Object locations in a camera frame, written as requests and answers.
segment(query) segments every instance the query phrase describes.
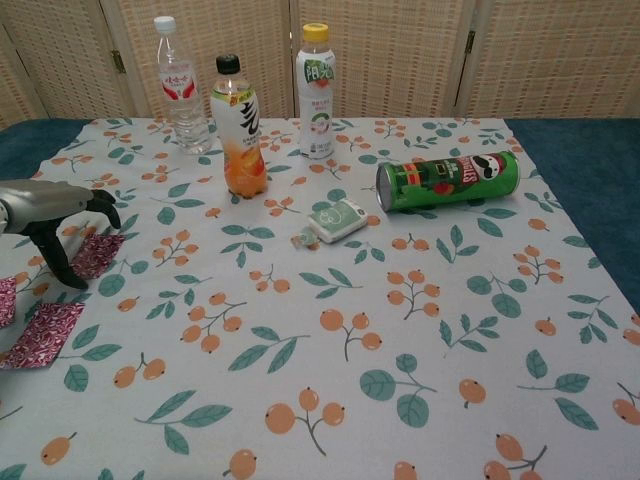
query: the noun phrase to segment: pink candy wrapper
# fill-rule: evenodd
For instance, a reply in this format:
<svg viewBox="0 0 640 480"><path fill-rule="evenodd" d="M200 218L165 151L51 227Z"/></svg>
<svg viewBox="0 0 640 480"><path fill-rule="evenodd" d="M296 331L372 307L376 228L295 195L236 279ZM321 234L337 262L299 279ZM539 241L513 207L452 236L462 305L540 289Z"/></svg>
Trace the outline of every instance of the pink candy wrapper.
<svg viewBox="0 0 640 480"><path fill-rule="evenodd" d="M5 370L46 367L67 341L84 309L82 303L43 303L0 363Z"/></svg>
<svg viewBox="0 0 640 480"><path fill-rule="evenodd" d="M85 280L102 275L124 242L124 235L87 235L71 267Z"/></svg>
<svg viewBox="0 0 640 480"><path fill-rule="evenodd" d="M16 279L14 277L0 280L0 328L13 323L16 313Z"/></svg>

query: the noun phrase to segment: tablecloth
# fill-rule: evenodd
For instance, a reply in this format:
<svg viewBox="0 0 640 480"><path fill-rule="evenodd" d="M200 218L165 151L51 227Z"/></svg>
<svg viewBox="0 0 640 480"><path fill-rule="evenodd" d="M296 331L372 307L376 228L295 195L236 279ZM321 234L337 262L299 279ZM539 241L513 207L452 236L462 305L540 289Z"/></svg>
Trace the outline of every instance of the tablecloth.
<svg viewBox="0 0 640 480"><path fill-rule="evenodd" d="M19 292L0 350L39 303L85 303L51 367L0 372L0 478L636 478L640 320L505 123L340 119L314 162L297 127L262 121L251 200L217 140L184 156L160 119L94 121L43 162L112 192L126 241L78 292L0 238ZM505 149L509 197L376 202L381 162ZM294 249L345 196L368 226ZM109 231L85 213L59 233L73 255Z"/></svg>

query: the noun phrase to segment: plastic bottle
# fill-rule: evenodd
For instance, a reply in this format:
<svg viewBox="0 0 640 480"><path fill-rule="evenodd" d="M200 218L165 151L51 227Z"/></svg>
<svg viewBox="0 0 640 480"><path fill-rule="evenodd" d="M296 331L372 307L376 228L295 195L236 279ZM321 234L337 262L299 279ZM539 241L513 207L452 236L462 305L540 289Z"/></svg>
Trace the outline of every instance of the plastic bottle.
<svg viewBox="0 0 640 480"><path fill-rule="evenodd" d="M300 153L325 158L333 153L333 89L336 56L329 48L329 27L308 23L302 28L304 43L296 58L300 106Z"/></svg>
<svg viewBox="0 0 640 480"><path fill-rule="evenodd" d="M229 191L244 198L267 190L260 152L260 107L249 82L240 75L236 55L216 58L220 76L211 91L211 111L224 150L224 178Z"/></svg>
<svg viewBox="0 0 640 480"><path fill-rule="evenodd" d="M202 96L193 62L175 34L176 21L173 17L156 17L153 23L160 34L160 82L178 145L185 153L208 152L211 149L211 134L204 115Z"/></svg>

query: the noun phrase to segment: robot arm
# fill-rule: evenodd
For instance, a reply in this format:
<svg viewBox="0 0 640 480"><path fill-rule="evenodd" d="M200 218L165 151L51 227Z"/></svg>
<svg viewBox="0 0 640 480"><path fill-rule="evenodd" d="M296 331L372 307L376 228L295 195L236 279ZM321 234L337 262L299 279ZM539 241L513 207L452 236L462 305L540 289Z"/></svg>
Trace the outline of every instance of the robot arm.
<svg viewBox="0 0 640 480"><path fill-rule="evenodd" d="M120 228L114 203L115 199L104 190L88 190L66 182L0 182L0 235L4 232L28 236L62 283L84 289L87 282L70 267L56 229L66 217L85 210L104 213L113 228Z"/></svg>

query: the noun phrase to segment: green pringles can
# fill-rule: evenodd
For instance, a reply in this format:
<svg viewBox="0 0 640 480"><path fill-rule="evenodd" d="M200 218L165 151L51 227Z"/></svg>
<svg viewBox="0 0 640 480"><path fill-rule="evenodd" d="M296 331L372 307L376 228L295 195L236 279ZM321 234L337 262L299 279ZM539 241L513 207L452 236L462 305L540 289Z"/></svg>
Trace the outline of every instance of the green pringles can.
<svg viewBox="0 0 640 480"><path fill-rule="evenodd" d="M387 212L509 195L519 182L515 155L499 152L401 165L383 163L378 167L376 191L378 203Z"/></svg>

